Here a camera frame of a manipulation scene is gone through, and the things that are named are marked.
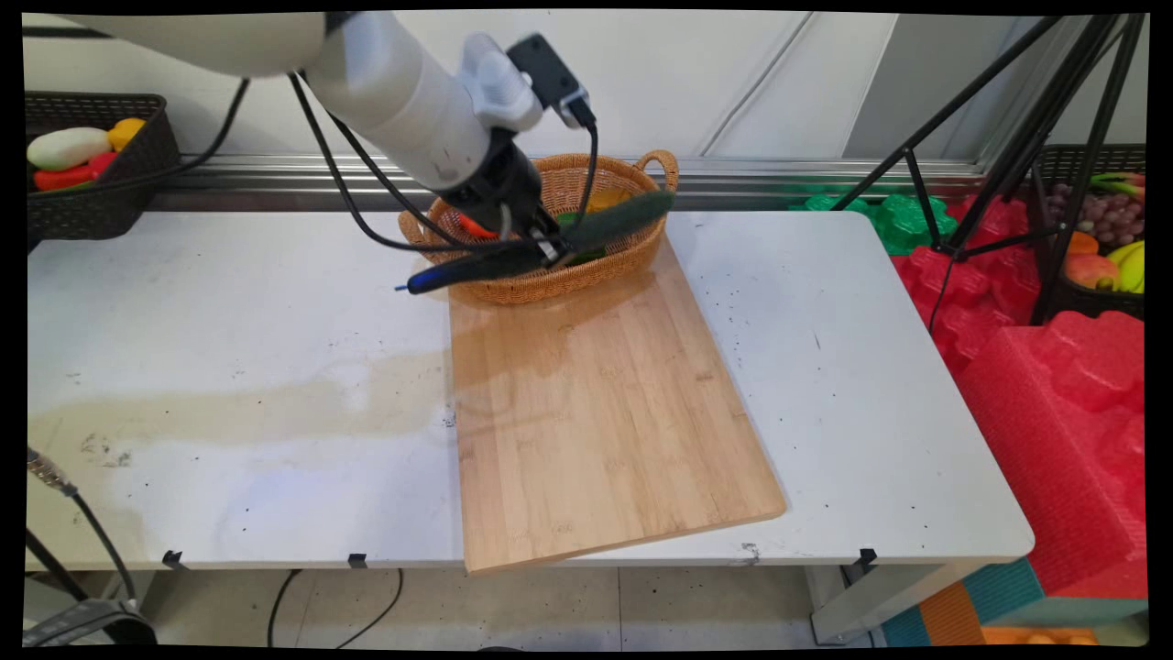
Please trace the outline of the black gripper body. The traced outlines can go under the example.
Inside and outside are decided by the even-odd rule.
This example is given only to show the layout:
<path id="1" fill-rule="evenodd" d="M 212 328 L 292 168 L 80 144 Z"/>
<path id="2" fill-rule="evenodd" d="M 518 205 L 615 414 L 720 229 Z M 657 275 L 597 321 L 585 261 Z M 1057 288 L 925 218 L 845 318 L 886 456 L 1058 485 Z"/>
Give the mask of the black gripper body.
<path id="1" fill-rule="evenodd" d="M 468 181 L 440 191 L 440 199 L 499 234 L 499 241 L 560 243 L 560 225 L 542 203 L 542 181 L 515 134 L 495 125 L 487 154 Z"/>

